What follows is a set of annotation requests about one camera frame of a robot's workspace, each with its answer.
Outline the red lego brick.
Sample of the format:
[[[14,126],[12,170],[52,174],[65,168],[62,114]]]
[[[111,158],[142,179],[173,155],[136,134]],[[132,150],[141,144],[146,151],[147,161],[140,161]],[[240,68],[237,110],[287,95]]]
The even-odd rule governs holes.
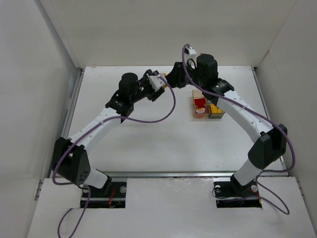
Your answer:
[[[206,99],[205,98],[195,98],[194,99],[194,105],[196,105],[199,108],[204,107],[206,104]]]

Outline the yellow lego brick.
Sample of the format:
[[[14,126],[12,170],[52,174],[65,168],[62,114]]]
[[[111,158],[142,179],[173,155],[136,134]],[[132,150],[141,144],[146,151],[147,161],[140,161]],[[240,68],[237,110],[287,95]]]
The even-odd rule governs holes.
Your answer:
[[[224,111],[215,106],[214,104],[209,104],[211,114],[223,114]]]

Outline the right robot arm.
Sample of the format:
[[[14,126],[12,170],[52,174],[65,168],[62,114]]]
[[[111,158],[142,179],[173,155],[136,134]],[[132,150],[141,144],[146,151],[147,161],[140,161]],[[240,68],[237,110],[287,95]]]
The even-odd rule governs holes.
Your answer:
[[[176,62],[166,79],[173,88],[197,85],[203,95],[231,116],[253,141],[246,162],[230,178],[229,191],[237,196],[257,175],[285,153],[287,128],[282,124],[272,125],[254,112],[229,82],[219,78],[217,70],[214,57],[201,54],[195,63]]]

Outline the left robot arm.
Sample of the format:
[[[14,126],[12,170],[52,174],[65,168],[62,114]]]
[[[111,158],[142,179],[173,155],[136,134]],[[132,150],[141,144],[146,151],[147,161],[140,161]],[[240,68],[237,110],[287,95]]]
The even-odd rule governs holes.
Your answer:
[[[166,77],[158,71],[147,70],[138,78],[134,73],[122,75],[118,90],[112,95],[102,111],[83,129],[69,138],[57,139],[53,150],[53,183],[61,185],[56,176],[66,180],[64,185],[93,187],[107,193],[111,177],[93,169],[89,154],[92,149],[125,120],[133,121],[130,114],[136,102],[146,98],[155,101],[169,87]]]

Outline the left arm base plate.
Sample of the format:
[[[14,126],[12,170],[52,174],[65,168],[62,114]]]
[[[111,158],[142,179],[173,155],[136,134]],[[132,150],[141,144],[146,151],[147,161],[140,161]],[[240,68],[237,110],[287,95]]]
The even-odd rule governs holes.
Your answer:
[[[104,194],[99,189],[89,186],[91,196],[87,208],[121,209],[126,205],[127,180],[115,179],[110,190]]]

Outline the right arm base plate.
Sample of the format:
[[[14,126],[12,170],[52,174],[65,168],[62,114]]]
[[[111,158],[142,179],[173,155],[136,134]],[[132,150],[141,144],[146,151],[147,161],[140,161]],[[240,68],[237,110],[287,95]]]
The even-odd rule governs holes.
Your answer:
[[[229,181],[214,181],[213,185],[212,195],[216,198],[217,208],[262,208],[255,181],[238,190],[234,190]]]

